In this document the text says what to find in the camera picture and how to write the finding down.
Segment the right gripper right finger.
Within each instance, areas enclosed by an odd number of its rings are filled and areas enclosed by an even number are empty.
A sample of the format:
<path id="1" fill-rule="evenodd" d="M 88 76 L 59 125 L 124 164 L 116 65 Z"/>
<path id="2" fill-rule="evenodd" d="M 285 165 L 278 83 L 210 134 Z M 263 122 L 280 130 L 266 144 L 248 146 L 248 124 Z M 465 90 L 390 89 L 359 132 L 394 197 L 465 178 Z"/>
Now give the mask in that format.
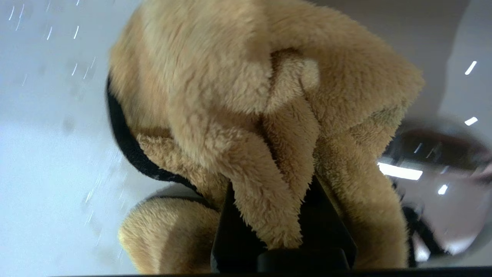
<path id="1" fill-rule="evenodd" d="M 316 176 L 301 205 L 301 246 L 308 270 L 350 270 L 357 246 Z"/>

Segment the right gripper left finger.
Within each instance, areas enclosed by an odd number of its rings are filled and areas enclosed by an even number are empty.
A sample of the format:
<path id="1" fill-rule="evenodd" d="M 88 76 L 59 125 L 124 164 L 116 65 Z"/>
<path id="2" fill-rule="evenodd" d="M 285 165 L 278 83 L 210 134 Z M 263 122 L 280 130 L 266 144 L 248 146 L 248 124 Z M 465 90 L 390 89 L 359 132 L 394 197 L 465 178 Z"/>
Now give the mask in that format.
<path id="1" fill-rule="evenodd" d="M 228 184 L 211 249 L 211 271 L 214 274 L 255 273 L 257 258 L 265 252 L 265 247 L 241 217 L 232 184 Z"/>

